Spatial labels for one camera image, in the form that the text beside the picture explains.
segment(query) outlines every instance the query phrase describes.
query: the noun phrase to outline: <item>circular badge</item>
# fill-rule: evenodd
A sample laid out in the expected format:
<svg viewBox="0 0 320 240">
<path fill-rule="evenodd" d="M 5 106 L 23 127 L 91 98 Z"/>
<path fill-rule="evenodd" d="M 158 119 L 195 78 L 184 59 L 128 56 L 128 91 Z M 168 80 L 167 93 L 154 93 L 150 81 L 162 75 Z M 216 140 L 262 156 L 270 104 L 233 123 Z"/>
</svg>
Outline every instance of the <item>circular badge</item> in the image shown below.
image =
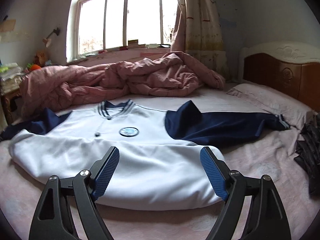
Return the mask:
<svg viewBox="0 0 320 240">
<path fill-rule="evenodd" d="M 139 130 L 134 127 L 124 127 L 120 129 L 119 133 L 122 136 L 132 137 L 132 136 L 136 136 L 139 133 Z"/>
</svg>

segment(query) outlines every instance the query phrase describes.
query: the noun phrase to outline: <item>wooden nightstand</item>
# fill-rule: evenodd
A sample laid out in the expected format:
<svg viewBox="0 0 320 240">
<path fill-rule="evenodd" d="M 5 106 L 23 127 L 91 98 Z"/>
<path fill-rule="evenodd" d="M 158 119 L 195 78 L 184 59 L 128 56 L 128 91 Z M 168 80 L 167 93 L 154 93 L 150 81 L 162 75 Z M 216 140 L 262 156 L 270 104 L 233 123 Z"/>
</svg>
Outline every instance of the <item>wooden nightstand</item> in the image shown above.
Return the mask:
<svg viewBox="0 0 320 240">
<path fill-rule="evenodd" d="M 1 104 L 4 112 L 4 116 L 7 120 L 8 125 L 13 123 L 11 108 L 10 108 L 10 101 L 13 98 L 21 97 L 20 89 L 13 90 L 9 93 L 4 94 L 1 96 Z"/>
</svg>

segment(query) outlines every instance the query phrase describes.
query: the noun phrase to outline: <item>blue textured pad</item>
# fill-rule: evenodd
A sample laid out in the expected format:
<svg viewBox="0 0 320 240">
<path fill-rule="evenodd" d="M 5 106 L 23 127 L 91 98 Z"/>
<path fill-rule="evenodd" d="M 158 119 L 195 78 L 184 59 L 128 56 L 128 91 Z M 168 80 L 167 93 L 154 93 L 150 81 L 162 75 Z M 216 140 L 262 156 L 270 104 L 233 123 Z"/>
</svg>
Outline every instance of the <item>blue textured pad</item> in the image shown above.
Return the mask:
<svg viewBox="0 0 320 240">
<path fill-rule="evenodd" d="M 95 179 L 95 187 L 92 192 L 92 196 L 95 201 L 98 200 L 99 197 L 104 195 L 112 178 L 112 175 L 119 163 L 119 158 L 119 150 L 116 148 L 106 165 L 100 170 L 99 174 L 97 175 L 97 178 Z"/>
<path fill-rule="evenodd" d="M 226 190 L 225 180 L 205 148 L 200 151 L 200 161 L 216 195 L 221 197 L 223 201 L 227 201 L 229 194 Z"/>
</svg>

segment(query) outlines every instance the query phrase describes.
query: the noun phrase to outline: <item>navy blue sleeve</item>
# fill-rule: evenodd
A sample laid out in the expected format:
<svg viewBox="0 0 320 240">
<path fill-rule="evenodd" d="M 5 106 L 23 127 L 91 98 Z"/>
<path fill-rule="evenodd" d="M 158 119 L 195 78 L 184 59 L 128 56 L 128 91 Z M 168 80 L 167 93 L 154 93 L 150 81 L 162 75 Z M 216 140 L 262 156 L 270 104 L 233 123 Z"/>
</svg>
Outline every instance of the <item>navy blue sleeve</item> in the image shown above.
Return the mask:
<svg viewBox="0 0 320 240">
<path fill-rule="evenodd" d="M 289 127 L 281 115 L 201 113 L 192 101 L 186 102 L 178 111 L 168 111 L 165 117 L 165 128 L 172 138 L 215 147 L 254 141 L 264 128 L 282 131 Z"/>
<path fill-rule="evenodd" d="M 45 108 L 35 119 L 21 122 L 15 125 L 10 124 L 1 133 L 1 140 L 11 140 L 17 133 L 19 133 L 23 129 L 26 129 L 31 133 L 44 135 L 64 122 L 70 114 L 71 112 L 61 116 L 57 116 L 49 108 Z"/>
</svg>

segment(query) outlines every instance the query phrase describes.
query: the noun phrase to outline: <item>stack of cloth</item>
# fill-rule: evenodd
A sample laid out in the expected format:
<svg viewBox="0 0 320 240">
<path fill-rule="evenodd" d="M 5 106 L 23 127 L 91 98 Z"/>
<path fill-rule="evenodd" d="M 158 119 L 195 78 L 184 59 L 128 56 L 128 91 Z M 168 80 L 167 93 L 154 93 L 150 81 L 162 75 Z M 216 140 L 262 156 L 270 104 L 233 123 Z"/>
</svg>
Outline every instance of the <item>stack of cloth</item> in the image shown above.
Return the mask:
<svg viewBox="0 0 320 240">
<path fill-rule="evenodd" d="M 316 116 L 316 126 L 306 123 L 301 131 L 303 140 L 297 141 L 294 160 L 308 174 L 309 194 L 320 196 L 320 115 Z"/>
<path fill-rule="evenodd" d="M 17 63 L 0 66 L 1 95 L 5 95 L 19 88 L 22 68 Z"/>
</svg>

